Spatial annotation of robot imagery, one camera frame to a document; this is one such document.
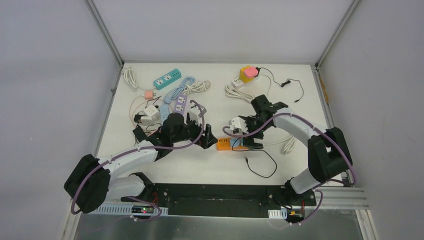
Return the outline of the purple power strip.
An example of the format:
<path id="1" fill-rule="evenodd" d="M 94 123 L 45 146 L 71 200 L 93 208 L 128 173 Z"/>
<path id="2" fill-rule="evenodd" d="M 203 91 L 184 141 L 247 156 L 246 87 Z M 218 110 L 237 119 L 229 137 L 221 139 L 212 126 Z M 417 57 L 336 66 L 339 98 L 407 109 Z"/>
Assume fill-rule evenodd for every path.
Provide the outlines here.
<path id="1" fill-rule="evenodd" d="M 188 102 L 188 96 L 184 94 L 180 94 L 175 100 L 175 107 L 173 111 L 175 113 L 184 115 L 187 102 Z"/>

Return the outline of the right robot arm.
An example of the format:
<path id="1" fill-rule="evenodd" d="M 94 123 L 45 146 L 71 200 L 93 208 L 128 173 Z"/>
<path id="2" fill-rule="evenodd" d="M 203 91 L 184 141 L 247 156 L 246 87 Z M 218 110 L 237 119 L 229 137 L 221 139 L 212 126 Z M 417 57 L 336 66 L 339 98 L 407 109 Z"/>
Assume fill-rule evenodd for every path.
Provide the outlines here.
<path id="1" fill-rule="evenodd" d="M 240 116 L 244 139 L 263 139 L 269 128 L 286 131 L 307 148 L 307 167 L 284 185 L 284 200 L 296 205 L 304 198 L 304 193 L 333 177 L 353 169 L 353 161 L 341 129 L 322 128 L 294 113 L 281 101 L 271 103 L 265 95 L 254 98 L 251 105 L 254 115 Z"/>

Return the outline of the orange power strip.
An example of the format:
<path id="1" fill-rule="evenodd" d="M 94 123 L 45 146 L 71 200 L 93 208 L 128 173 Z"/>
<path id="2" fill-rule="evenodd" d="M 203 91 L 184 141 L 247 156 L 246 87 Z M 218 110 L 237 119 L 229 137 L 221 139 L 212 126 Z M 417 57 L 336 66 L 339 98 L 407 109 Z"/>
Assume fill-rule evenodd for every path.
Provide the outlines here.
<path id="1" fill-rule="evenodd" d="M 231 148 L 230 147 L 230 138 L 232 137 L 223 137 L 219 138 L 216 143 L 216 149 L 218 151 L 241 151 L 241 150 L 248 150 L 247 147 L 237 147 L 237 148 Z"/>

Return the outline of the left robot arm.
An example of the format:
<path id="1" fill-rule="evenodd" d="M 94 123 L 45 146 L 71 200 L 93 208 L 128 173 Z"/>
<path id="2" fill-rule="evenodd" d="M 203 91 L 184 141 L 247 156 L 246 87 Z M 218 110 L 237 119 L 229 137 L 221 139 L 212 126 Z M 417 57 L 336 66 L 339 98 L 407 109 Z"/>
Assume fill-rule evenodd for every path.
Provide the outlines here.
<path id="1" fill-rule="evenodd" d="M 65 181 L 64 189 L 72 199 L 71 212 L 91 213 L 104 201 L 135 197 L 140 202 L 152 198 L 153 189 L 147 180 L 135 173 L 123 174 L 143 164 L 156 162 L 174 150 L 176 143 L 186 141 L 181 149 L 198 145 L 208 149 L 218 142 L 210 124 L 204 118 L 193 120 L 179 113 L 171 113 L 162 126 L 121 153 L 100 158 L 84 155 Z"/>

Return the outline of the white cube socket adapter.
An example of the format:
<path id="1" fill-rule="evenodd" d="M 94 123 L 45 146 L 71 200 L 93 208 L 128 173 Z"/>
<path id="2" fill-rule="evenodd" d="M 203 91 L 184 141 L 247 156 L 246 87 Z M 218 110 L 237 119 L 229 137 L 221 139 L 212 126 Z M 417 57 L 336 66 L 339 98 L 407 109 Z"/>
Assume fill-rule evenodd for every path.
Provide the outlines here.
<path id="1" fill-rule="evenodd" d="M 155 105 L 147 106 L 143 113 L 147 116 L 152 118 L 153 120 L 158 120 L 160 118 L 160 111 Z"/>

